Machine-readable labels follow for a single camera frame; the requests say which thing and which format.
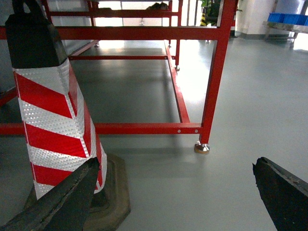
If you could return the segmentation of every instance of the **metal shelf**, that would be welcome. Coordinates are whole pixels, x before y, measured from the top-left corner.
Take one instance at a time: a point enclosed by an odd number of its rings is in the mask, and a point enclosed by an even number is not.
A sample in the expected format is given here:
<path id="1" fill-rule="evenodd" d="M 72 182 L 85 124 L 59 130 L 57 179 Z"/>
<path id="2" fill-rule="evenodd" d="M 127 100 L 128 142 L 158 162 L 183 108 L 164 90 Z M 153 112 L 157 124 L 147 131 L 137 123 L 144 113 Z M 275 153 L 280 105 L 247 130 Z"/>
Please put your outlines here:
<path id="1" fill-rule="evenodd" d="M 308 26 L 293 25 L 293 24 L 286 24 L 286 23 L 273 23 L 273 22 L 266 22 L 266 21 L 263 22 L 263 25 L 269 28 L 308 34 Z"/>
<path id="2" fill-rule="evenodd" d="M 218 21 L 220 22 L 218 27 L 202 27 L 202 26 L 180 26 L 182 16 L 183 0 L 179 1 L 178 11 L 178 26 L 115 26 L 115 27 L 103 27 L 95 26 L 93 20 L 92 26 L 60 26 L 57 27 L 59 35 L 63 40 L 93 40 L 93 42 L 87 44 L 81 49 L 74 52 L 70 57 L 74 59 L 128 59 L 123 56 L 77 56 L 82 53 L 93 44 L 96 44 L 97 40 L 165 40 L 165 56 L 131 56 L 131 59 L 167 59 L 171 80 L 173 84 L 173 90 L 175 93 L 175 99 L 177 102 L 177 108 L 179 112 L 180 123 L 96 123 L 95 128 L 98 134 L 199 134 L 199 142 L 195 146 L 197 152 L 206 153 L 208 151 L 208 141 L 212 122 L 214 118 L 215 105 L 218 97 L 219 84 L 221 80 L 222 70 L 227 52 L 227 46 L 230 37 L 231 25 L 234 18 L 234 6 L 236 6 L 237 0 L 225 0 L 221 1 L 222 12 L 219 14 Z M 45 6 L 47 18 L 52 18 L 52 14 L 57 12 L 51 12 L 49 10 L 47 0 L 41 0 Z M 65 12 L 67 16 L 76 16 L 76 14 L 84 14 L 84 17 L 90 17 L 94 19 L 100 15 L 98 5 L 88 1 L 88 12 Z M 137 17 L 140 17 L 140 12 L 146 12 L 146 10 L 132 10 L 117 11 L 114 13 L 121 13 L 118 15 L 130 16 L 128 13 L 133 13 Z M 151 17 L 157 17 L 157 12 L 151 12 Z M 0 26 L 0 39 L 6 39 L 6 30 L 4 26 Z M 172 56 L 169 51 L 168 41 L 166 39 L 177 40 L 176 56 Z M 173 65 L 173 58 L 175 64 L 179 63 L 180 52 L 180 40 L 181 39 L 200 39 L 200 40 L 215 40 L 214 49 L 212 54 L 210 74 L 208 77 L 208 86 L 206 89 L 206 98 L 203 107 L 203 116 L 200 123 L 192 123 L 189 120 L 189 115 L 185 105 L 185 101 L 177 81 L 177 72 Z M 0 135 L 22 135 L 24 134 L 24 128 L 22 123 L 0 123 Z"/>

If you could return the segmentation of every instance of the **metal foot pad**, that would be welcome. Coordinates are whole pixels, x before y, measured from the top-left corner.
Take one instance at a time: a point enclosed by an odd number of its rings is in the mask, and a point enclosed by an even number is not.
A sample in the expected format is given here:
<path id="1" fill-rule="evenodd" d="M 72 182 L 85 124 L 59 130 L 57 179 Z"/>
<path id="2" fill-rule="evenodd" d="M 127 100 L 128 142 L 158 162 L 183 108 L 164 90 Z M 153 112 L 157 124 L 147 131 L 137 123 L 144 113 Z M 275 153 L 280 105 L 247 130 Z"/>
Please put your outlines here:
<path id="1" fill-rule="evenodd" d="M 210 146 L 207 143 L 200 143 L 199 141 L 194 145 L 196 153 L 207 154 L 210 151 Z"/>

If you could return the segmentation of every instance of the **blue bin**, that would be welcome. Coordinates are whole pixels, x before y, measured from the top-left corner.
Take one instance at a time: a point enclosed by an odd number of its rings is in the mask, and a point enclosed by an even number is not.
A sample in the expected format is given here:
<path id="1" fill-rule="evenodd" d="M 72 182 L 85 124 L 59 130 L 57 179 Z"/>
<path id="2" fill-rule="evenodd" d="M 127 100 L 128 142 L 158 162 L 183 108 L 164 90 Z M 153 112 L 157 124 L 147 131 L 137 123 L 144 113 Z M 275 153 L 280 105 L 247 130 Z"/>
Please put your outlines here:
<path id="1" fill-rule="evenodd" d="M 268 22 L 283 23 L 284 16 L 285 16 L 284 13 L 270 13 L 269 18 L 268 18 Z"/>
<path id="2" fill-rule="evenodd" d="M 307 20 L 306 15 L 288 13 L 285 15 L 283 23 L 304 25 L 306 20 Z"/>

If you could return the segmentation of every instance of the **red metal table frame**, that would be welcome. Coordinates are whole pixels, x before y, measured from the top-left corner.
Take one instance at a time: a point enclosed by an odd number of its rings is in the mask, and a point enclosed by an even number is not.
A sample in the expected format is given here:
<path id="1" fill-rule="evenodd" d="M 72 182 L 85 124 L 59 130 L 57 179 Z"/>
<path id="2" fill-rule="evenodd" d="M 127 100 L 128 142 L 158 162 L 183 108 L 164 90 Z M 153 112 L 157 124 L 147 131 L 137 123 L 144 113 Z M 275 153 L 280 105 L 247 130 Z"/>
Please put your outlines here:
<path id="1" fill-rule="evenodd" d="M 236 0 L 221 1 L 223 8 L 218 19 L 217 28 L 195 26 L 178 27 L 96 27 L 96 26 L 61 26 L 57 27 L 62 39 L 72 40 L 165 40 L 198 39 L 214 40 L 214 50 L 204 103 L 201 123 L 189 121 L 180 86 L 177 84 L 177 72 L 172 65 L 172 56 L 167 49 L 167 60 L 172 76 L 177 100 L 180 123 L 96 123 L 99 134 L 200 134 L 202 144 L 209 142 L 218 90 L 225 61 Z M 0 39 L 6 39 L 5 28 L 0 27 Z M 21 135 L 24 133 L 22 123 L 0 124 L 0 134 Z"/>
<path id="2" fill-rule="evenodd" d="M 50 22 L 52 22 L 52 17 L 55 16 L 65 16 L 65 17 L 90 17 L 91 25 L 96 26 L 95 18 L 104 17 L 104 18 L 168 18 L 169 19 L 169 26 L 171 26 L 171 17 L 176 16 L 177 17 L 177 24 L 178 26 L 181 26 L 181 18 L 182 18 L 182 7 L 183 7 L 183 0 L 179 0 L 179 6 L 178 11 L 173 12 L 172 11 L 172 1 L 168 2 L 168 10 L 111 10 L 106 8 L 99 8 L 98 2 L 92 2 L 87 1 L 88 3 L 88 12 L 66 12 L 66 11 L 50 11 L 48 6 L 47 0 L 41 0 L 45 11 L 47 18 Z M 79 49 L 77 51 L 78 54 L 86 51 L 91 46 L 95 44 L 95 42 L 89 43 L 83 48 Z M 69 55 L 70 60 L 76 60 L 77 54 L 74 52 Z M 176 41 L 176 51 L 175 56 L 172 57 L 175 59 L 175 65 L 176 67 L 179 66 L 180 62 L 180 40 L 177 39 Z M 117 56 L 117 58 L 113 56 L 96 56 L 96 58 L 88 56 L 78 56 L 78 60 L 87 60 L 87 59 L 165 59 L 164 56 Z"/>

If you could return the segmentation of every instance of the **gray floor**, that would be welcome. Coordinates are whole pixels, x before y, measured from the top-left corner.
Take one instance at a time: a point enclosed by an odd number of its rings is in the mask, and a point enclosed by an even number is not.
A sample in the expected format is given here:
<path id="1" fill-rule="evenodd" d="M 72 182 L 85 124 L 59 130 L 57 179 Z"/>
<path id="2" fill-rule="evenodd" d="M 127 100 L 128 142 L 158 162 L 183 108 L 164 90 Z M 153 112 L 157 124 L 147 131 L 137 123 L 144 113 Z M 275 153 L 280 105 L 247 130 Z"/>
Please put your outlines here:
<path id="1" fill-rule="evenodd" d="M 182 42 L 179 78 L 193 122 L 202 115 L 212 45 Z M 160 54 L 161 47 L 101 42 L 89 53 Z M 307 52 L 284 43 L 232 39 L 208 155 L 194 153 L 196 135 L 101 136 L 105 151 L 127 165 L 131 214 L 118 230 L 276 230 L 252 163 L 265 156 L 308 181 L 307 60 Z M 73 67 L 94 122 L 179 121 L 165 61 L 75 61 Z M 18 113 L 14 99 L 0 109 L 0 121 L 19 121 Z M 0 137 L 0 184 L 2 225 L 21 211 L 32 187 L 23 137 Z"/>

